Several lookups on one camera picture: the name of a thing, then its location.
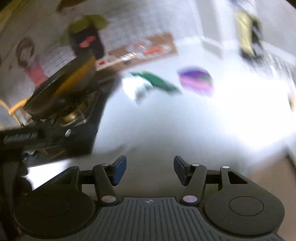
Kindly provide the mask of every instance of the frying pan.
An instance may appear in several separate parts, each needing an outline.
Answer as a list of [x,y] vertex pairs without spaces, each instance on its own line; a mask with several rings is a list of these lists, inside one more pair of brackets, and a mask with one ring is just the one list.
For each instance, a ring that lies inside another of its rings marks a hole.
[[24,110],[37,119],[48,119],[65,111],[85,94],[95,75],[91,50],[62,67],[33,93]]

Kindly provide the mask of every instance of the silver screw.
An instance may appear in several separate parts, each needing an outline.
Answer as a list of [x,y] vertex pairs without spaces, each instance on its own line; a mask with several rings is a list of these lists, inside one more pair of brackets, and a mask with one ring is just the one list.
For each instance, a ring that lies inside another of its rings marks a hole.
[[107,195],[107,196],[103,196],[101,198],[101,200],[105,203],[112,203],[116,201],[116,197],[112,196],[112,195]]
[[193,196],[193,195],[187,195],[183,197],[183,201],[187,202],[187,203],[194,203],[197,201],[197,197]]
[[66,131],[66,133],[65,133],[65,137],[69,137],[69,135],[71,134],[71,129],[68,129],[67,131]]

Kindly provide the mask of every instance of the brass burner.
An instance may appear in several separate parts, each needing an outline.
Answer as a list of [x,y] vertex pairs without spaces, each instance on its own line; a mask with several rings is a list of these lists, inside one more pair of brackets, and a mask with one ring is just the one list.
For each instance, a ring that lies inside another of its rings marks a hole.
[[66,116],[62,116],[61,119],[64,122],[64,125],[69,125],[73,122],[75,122],[76,120],[78,120],[80,117],[84,118],[84,112],[87,109],[88,104],[87,101],[82,101],[77,108],[75,108],[71,113],[69,113]]

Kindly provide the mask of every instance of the purple and pink object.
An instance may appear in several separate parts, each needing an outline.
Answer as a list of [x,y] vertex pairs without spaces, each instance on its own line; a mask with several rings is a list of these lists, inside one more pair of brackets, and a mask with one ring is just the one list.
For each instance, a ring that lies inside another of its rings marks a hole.
[[200,95],[212,95],[213,79],[209,72],[198,67],[183,69],[178,72],[181,85]]

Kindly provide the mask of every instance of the brown hair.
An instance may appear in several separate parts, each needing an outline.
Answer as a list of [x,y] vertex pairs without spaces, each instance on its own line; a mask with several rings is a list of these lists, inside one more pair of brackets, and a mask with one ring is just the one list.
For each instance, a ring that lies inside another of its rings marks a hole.
[[29,66],[27,61],[23,61],[20,59],[20,55],[23,51],[24,48],[28,48],[28,47],[32,47],[31,48],[31,54],[30,57],[33,56],[34,52],[35,52],[35,44],[33,42],[33,40],[30,37],[24,37],[17,45],[17,50],[15,52],[15,55],[17,57],[17,62],[19,64],[19,66],[23,67],[23,68],[27,68]]
[[61,0],[59,5],[57,6],[56,11],[62,12],[67,7],[74,7],[83,2],[84,0]]

